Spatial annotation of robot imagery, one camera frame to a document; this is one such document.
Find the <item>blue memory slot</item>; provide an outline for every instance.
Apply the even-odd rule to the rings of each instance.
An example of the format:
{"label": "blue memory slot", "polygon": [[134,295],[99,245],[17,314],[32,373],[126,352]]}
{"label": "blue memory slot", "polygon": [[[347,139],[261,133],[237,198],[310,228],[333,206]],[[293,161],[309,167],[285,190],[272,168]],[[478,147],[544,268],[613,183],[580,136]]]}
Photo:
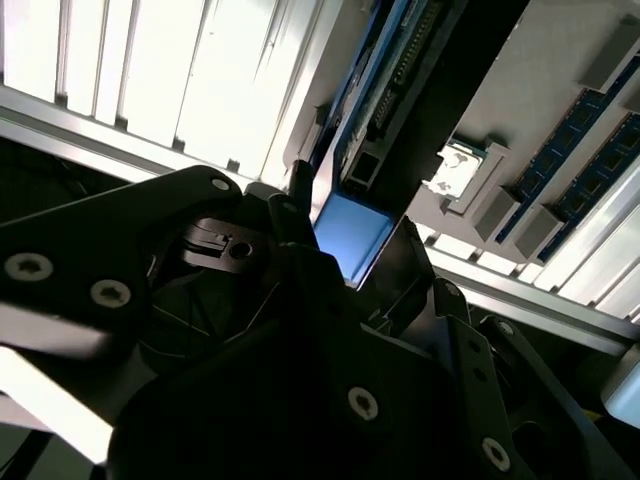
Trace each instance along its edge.
{"label": "blue memory slot", "polygon": [[558,124],[547,142],[531,160],[527,170],[511,188],[511,194],[521,204],[496,236],[502,243],[564,164],[589,129],[611,104],[620,90],[640,66],[640,57],[634,56],[607,93],[584,89],[565,118]]}
{"label": "blue memory slot", "polygon": [[640,155],[640,115],[630,113],[552,207],[565,222],[538,258],[546,262]]}

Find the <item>cable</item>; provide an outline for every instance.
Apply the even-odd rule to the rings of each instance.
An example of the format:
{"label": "cable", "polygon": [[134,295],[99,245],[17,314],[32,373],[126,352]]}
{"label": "cable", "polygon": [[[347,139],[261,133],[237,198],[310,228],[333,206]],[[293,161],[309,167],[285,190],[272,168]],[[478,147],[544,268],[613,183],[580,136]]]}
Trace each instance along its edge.
{"label": "cable", "polygon": [[187,327],[187,328],[190,328],[191,330],[194,330],[194,331],[196,331],[196,332],[198,332],[198,333],[201,333],[202,335],[206,335],[207,337],[209,337],[209,336],[210,336],[210,335],[209,335],[207,332],[205,332],[204,330],[202,330],[202,329],[200,329],[200,328],[196,327],[195,325],[189,325],[189,322],[186,322],[185,320],[181,319],[180,317],[178,317],[178,316],[174,315],[174,314],[173,314],[173,313],[171,313],[171,312],[167,312],[166,310],[164,310],[164,309],[160,308],[160,307],[159,307],[159,306],[157,306],[157,305],[153,305],[153,308],[155,308],[156,310],[158,310],[158,311],[159,311],[159,312],[161,312],[161,313],[164,313],[166,316],[171,317],[171,318],[173,318],[174,320],[176,320],[176,321],[180,322],[182,325],[184,325],[184,326],[185,326],[185,327]]}
{"label": "cable", "polygon": [[4,472],[9,467],[9,465],[11,465],[11,462],[13,462],[13,459],[16,458],[17,453],[18,451],[16,450],[15,452],[13,452],[13,455],[11,455],[9,459],[4,462],[4,464],[0,467],[0,473]]}
{"label": "cable", "polygon": [[140,340],[140,346],[146,348],[147,350],[149,350],[152,353],[155,353],[156,355],[162,355],[163,357],[171,357],[171,358],[188,358],[186,355],[180,355],[179,353],[169,353],[169,352],[163,352],[161,350],[157,350],[155,348],[153,348],[151,345],[149,345],[146,342],[143,342],[142,340]]}
{"label": "cable", "polygon": [[89,195],[89,192],[85,188],[84,184],[80,180],[78,180],[78,178],[76,177],[76,174],[72,172],[71,169],[69,168],[69,165],[67,165],[66,162],[64,162],[62,159],[58,157],[53,157],[53,158],[56,159],[57,164],[66,172],[66,177],[67,177],[66,180],[70,180],[74,185],[78,187],[80,192],[82,192],[80,199],[90,197],[91,195]]}
{"label": "cable", "polygon": [[202,303],[202,299],[198,295],[198,292],[196,291],[193,284],[190,283],[189,285],[187,285],[187,292],[189,292],[189,296],[192,298],[193,303],[196,307],[196,311],[202,318],[202,323],[204,324],[204,328],[207,329],[207,333],[209,334],[209,336],[211,338],[218,338],[218,334],[213,326],[213,322],[209,318],[209,315],[207,315],[207,309]]}

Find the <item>screw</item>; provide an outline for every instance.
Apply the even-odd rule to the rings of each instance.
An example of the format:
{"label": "screw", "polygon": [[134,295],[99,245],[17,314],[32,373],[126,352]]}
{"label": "screw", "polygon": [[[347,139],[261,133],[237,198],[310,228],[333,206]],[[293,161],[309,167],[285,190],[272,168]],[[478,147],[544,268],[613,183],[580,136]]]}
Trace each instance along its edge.
{"label": "screw", "polygon": [[7,259],[4,270],[19,282],[40,282],[51,276],[53,264],[38,253],[17,253]]}
{"label": "screw", "polygon": [[509,471],[511,468],[509,454],[496,440],[490,437],[482,440],[482,450],[494,467],[501,472]]}
{"label": "screw", "polygon": [[349,406],[363,420],[370,422],[378,416],[378,402],[368,390],[353,387],[349,390]]}
{"label": "screw", "polygon": [[447,282],[447,290],[449,290],[449,293],[451,295],[453,295],[454,297],[457,297],[458,295],[460,295],[460,290],[458,290],[458,287],[456,287],[453,283],[449,283]]}
{"label": "screw", "polygon": [[282,204],[282,206],[284,208],[286,208],[287,210],[289,210],[291,213],[296,213],[298,211],[298,209],[296,208],[296,206],[293,203],[284,202]]}
{"label": "screw", "polygon": [[91,299],[102,307],[120,308],[131,300],[131,290],[117,280],[100,280],[91,287]]}
{"label": "screw", "polygon": [[211,185],[224,191],[227,191],[231,188],[227,182],[225,182],[224,180],[220,180],[219,178],[214,178],[213,180],[211,180]]}
{"label": "screw", "polygon": [[513,327],[509,325],[507,322],[498,323],[500,330],[502,330],[507,335],[513,335],[515,332],[513,331]]}

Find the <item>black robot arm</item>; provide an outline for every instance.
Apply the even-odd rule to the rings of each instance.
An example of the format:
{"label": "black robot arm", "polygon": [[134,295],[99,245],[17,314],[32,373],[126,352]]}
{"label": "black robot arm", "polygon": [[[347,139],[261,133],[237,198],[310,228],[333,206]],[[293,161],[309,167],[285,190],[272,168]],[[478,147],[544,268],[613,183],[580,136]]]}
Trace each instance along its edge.
{"label": "black robot arm", "polygon": [[[294,172],[243,195],[194,167],[0,226],[0,360],[107,425],[109,478],[635,478],[513,324],[472,327],[406,218],[345,286]],[[242,278],[232,335],[156,376],[152,295],[202,269]]]}

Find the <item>gray component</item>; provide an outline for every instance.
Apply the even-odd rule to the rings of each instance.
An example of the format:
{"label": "gray component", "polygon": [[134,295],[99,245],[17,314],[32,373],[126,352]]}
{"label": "gray component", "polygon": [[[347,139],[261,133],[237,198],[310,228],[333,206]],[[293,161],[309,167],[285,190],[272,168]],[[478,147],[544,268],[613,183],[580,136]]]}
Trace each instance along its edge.
{"label": "gray component", "polygon": [[489,203],[487,210],[474,222],[476,232],[485,242],[495,237],[520,207],[520,202],[502,187],[493,200],[486,200],[486,202]]}
{"label": "gray component", "polygon": [[511,151],[495,141],[491,141],[487,148],[487,156],[480,164],[480,168],[467,185],[462,196],[449,205],[449,213],[460,214],[464,218],[471,218],[478,210],[486,195],[498,185],[500,181],[500,166],[502,161],[511,155]]}
{"label": "gray component", "polygon": [[[69,373],[69,369],[61,369],[59,362],[52,362],[47,356],[28,353],[19,355],[109,425],[115,424],[118,415],[133,395],[156,376],[145,365],[138,348],[134,349],[124,364],[114,370],[99,372],[79,369],[72,374]],[[3,385],[0,384],[0,391],[3,390]],[[12,401],[0,394],[0,424],[49,430],[38,419],[38,414],[42,412],[23,411],[16,405],[19,403],[18,399]]]}
{"label": "gray component", "polygon": [[640,21],[625,16],[580,78],[580,85],[605,93],[640,48]]}
{"label": "gray component", "polygon": [[340,13],[329,34],[327,44],[318,63],[318,72],[306,94],[304,106],[298,114],[295,126],[284,149],[284,164],[290,167],[298,159],[309,130],[313,128],[318,114],[317,106],[331,103],[342,79],[349,70],[358,42],[369,20],[359,2],[342,2]]}
{"label": "gray component", "polygon": [[0,0],[0,85],[4,84],[4,0]]}
{"label": "gray component", "polygon": [[638,88],[632,95],[629,96],[626,102],[623,104],[624,108],[633,112],[640,113],[640,88]]}
{"label": "gray component", "polygon": [[91,357],[108,340],[104,332],[60,315],[0,302],[0,343],[4,345],[82,359]]}
{"label": "gray component", "polygon": [[640,428],[640,345],[636,344],[620,359],[602,390],[607,411],[618,420]]}
{"label": "gray component", "polygon": [[640,326],[426,247],[435,272],[467,302],[613,356],[640,341]]}
{"label": "gray component", "polygon": [[269,197],[271,195],[282,193],[282,191],[278,190],[276,187],[267,185],[266,183],[253,182],[247,185],[245,193],[247,195],[253,195],[254,197],[257,197],[260,200],[264,200],[266,202],[267,200],[269,200]]}
{"label": "gray component", "polygon": [[516,247],[527,258],[533,258],[549,243],[562,228],[564,222],[544,206],[538,206],[529,225],[519,231]]}
{"label": "gray component", "polygon": [[263,233],[213,218],[192,225],[184,239],[185,262],[223,272],[245,273],[269,254]]}

